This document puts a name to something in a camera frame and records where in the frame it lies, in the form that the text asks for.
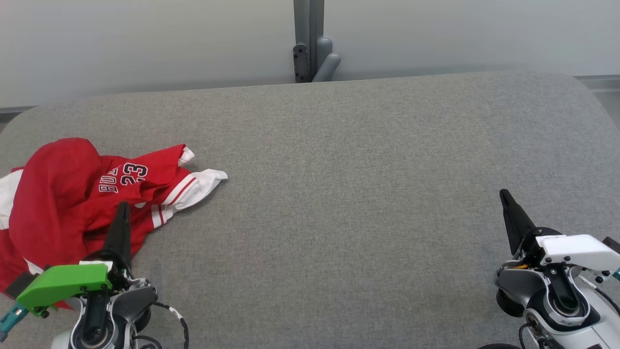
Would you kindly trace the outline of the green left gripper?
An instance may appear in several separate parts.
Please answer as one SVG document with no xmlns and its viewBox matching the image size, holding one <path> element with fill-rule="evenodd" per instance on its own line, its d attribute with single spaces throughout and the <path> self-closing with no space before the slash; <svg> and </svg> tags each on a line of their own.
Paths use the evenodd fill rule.
<svg viewBox="0 0 620 349">
<path fill-rule="evenodd" d="M 121 202 L 111 221 L 103 250 L 77 264 L 50 267 L 25 287 L 17 303 L 40 315 L 73 296 L 128 288 L 131 277 L 130 205 Z"/>
</svg>

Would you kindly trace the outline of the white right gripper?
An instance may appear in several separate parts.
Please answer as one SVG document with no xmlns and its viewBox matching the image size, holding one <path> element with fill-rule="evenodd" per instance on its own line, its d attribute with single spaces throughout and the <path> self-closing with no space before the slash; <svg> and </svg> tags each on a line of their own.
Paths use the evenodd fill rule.
<svg viewBox="0 0 620 349">
<path fill-rule="evenodd" d="M 611 277 L 620 282 L 620 254 L 602 240 L 588 234 L 567 236 L 553 228 L 536 227 L 509 190 L 501 189 L 499 197 L 510 253 L 516 254 L 524 268 L 571 265 L 597 272 L 598 282 Z"/>
</svg>

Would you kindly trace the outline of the red Bulls 23 shorts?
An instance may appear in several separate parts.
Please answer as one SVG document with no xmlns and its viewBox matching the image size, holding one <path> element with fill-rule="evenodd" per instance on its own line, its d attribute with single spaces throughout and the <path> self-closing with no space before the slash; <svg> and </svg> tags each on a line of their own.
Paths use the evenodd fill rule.
<svg viewBox="0 0 620 349">
<path fill-rule="evenodd" d="M 120 202 L 131 204 L 135 228 L 131 253 L 161 223 L 152 207 L 164 204 L 189 171 L 180 160 L 184 144 L 128 159 L 99 154 L 84 138 L 48 143 L 23 168 L 10 216 L 16 247 L 88 254 L 98 250 Z"/>
</svg>

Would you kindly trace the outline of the red jersey with white trim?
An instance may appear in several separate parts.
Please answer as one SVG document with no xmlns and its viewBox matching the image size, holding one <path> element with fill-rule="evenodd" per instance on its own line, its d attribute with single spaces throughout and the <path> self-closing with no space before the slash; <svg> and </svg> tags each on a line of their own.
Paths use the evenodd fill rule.
<svg viewBox="0 0 620 349">
<path fill-rule="evenodd" d="M 103 249 L 120 203 L 130 205 L 134 255 L 147 234 L 227 179 L 217 170 L 191 173 L 182 167 L 145 177 L 117 167 L 59 182 L 23 174 L 20 169 L 0 178 L 0 292 L 12 299 L 17 292 L 9 287 L 22 274 L 77 264 Z"/>
</svg>

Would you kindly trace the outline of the grey wall rail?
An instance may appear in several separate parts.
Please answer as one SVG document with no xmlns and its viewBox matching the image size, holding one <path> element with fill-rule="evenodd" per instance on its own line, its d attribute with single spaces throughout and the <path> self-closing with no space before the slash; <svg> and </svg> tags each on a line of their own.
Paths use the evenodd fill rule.
<svg viewBox="0 0 620 349">
<path fill-rule="evenodd" d="M 36 106 L 24 106 L 17 108 L 0 108 L 0 123 L 7 123 L 13 120 L 20 113 L 26 112 Z"/>
</svg>

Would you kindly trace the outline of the grey post with hinge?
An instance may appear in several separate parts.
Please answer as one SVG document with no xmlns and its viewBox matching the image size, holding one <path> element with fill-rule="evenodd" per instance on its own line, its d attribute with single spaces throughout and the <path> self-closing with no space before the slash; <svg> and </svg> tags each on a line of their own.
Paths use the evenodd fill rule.
<svg viewBox="0 0 620 349">
<path fill-rule="evenodd" d="M 293 0 L 296 83 L 332 81 L 341 62 L 334 42 L 324 35 L 324 5 L 325 0 Z"/>
</svg>

